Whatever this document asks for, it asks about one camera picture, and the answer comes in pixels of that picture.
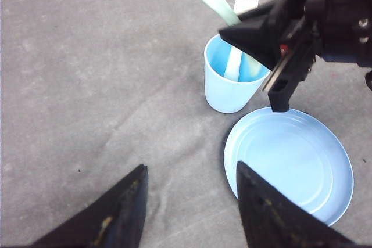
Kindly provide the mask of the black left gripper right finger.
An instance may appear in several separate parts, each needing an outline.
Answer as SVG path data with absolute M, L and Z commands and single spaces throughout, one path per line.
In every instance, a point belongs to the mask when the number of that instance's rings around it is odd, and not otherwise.
M 249 247 L 357 247 L 295 205 L 242 161 L 237 164 L 237 190 Z

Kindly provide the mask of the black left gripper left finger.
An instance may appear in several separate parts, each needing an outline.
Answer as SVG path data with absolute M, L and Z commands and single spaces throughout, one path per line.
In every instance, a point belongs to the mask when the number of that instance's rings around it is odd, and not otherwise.
M 139 247 L 147 200 L 148 168 L 140 164 L 31 247 Z

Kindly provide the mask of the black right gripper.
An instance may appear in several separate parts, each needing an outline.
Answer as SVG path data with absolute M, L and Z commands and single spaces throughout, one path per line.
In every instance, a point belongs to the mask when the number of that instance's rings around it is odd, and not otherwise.
M 271 0 L 238 17 L 220 36 L 273 70 L 263 88 L 273 112 L 289 110 L 316 56 L 371 67 L 371 0 Z

